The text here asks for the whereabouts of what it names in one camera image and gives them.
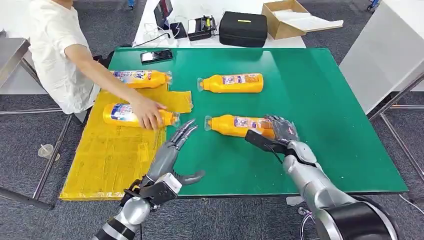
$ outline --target black carrying case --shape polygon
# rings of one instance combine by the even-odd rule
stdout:
[[[226,11],[219,24],[219,42],[224,45],[261,48],[267,36],[264,15]]]

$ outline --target green tabletop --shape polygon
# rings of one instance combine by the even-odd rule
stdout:
[[[327,176],[349,193],[405,192],[407,187],[346,83],[330,51],[323,48],[173,48],[172,60],[142,65],[152,48],[120,48],[111,70],[171,71],[172,91],[191,91],[196,130],[182,148],[179,174],[205,170],[179,196],[298,194],[269,152],[241,137],[204,130],[205,116],[282,116],[295,123],[300,140],[316,155]],[[215,74],[262,73],[261,93],[199,92],[198,78]],[[169,137],[175,128],[168,127]]]

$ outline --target black phone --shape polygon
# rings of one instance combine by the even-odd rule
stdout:
[[[163,49],[159,51],[144,52],[140,54],[141,63],[149,64],[157,61],[172,59],[174,56],[171,49]]]

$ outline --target robotic arm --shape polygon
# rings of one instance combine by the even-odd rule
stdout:
[[[326,176],[310,147],[299,141],[295,126],[279,116],[267,116],[275,139],[249,130],[246,141],[267,152],[285,155],[282,165],[315,218],[321,240],[397,240],[397,225],[375,202],[352,197]]]
[[[135,180],[121,200],[118,215],[111,217],[92,240],[133,240],[141,223],[161,204],[177,197],[182,185],[197,183],[205,175],[179,175],[174,171],[178,153],[190,134],[196,130],[194,119],[178,128],[157,151],[150,169],[142,180]]]
[[[300,196],[315,218],[321,240],[398,240],[397,225],[377,203],[352,197],[339,190],[326,176],[310,147],[299,141],[289,121],[268,116],[275,139],[249,130],[246,141],[272,152],[294,181]],[[161,204],[177,197],[183,185],[194,184],[204,171],[181,176],[174,171],[178,153],[198,127],[194,119],[181,126],[157,151],[149,171],[125,189],[119,214],[111,217],[92,240],[133,240],[141,223]],[[285,155],[283,161],[277,153]]]

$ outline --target yellow mat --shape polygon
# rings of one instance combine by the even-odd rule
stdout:
[[[189,113],[190,91],[168,91],[167,85],[138,89],[144,96],[167,106],[168,111]],[[101,91],[82,133],[60,198],[68,201],[119,200],[135,179],[147,173],[156,150],[165,141],[165,129],[108,125],[103,121],[107,104],[125,103]]]

